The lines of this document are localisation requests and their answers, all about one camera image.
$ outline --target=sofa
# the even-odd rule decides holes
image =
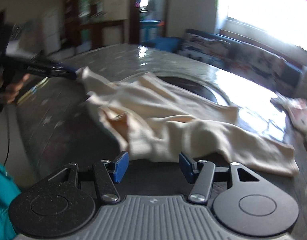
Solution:
[[[219,34],[187,29],[183,39],[156,38],[142,43],[190,57],[292,97],[301,70],[276,54]]]

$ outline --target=doorway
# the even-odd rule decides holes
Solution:
[[[129,43],[166,36],[168,0],[130,0]]]

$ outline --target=glossy tabletop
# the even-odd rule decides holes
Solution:
[[[189,58],[136,45],[114,45],[68,59],[64,64],[88,66],[110,81],[132,82],[137,76],[153,72],[157,76],[190,80],[212,91],[220,104],[236,104],[238,125],[248,131],[292,144],[300,175],[287,178],[260,173],[293,196],[300,206],[300,217],[293,231],[296,239],[307,239],[307,144],[290,125],[283,111],[270,99],[276,94],[251,81]],[[101,159],[113,159],[119,147],[111,134],[97,127],[84,107],[83,86],[77,82],[54,78],[17,107],[18,122],[27,154],[41,177],[67,162],[80,166]],[[206,157],[216,165],[228,165],[217,154]],[[176,163],[131,162],[120,194],[188,194],[192,186],[183,178]],[[216,193],[225,185],[217,184]]]

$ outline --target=white cloth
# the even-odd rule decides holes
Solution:
[[[131,160],[178,162],[181,151],[193,158],[221,154],[261,171],[299,173],[290,145],[235,126],[238,107],[220,106],[147,73],[132,84],[112,82],[89,68],[82,80],[88,110],[117,138]]]
[[[307,101],[302,98],[287,98],[276,92],[277,98],[271,103],[281,105],[289,115],[292,125],[307,135]]]

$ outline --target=wooden door frame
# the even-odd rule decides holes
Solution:
[[[129,0],[129,43],[140,43],[140,12],[139,7],[135,7],[136,0]],[[167,35],[169,0],[165,0],[165,24],[163,27],[163,37]]]

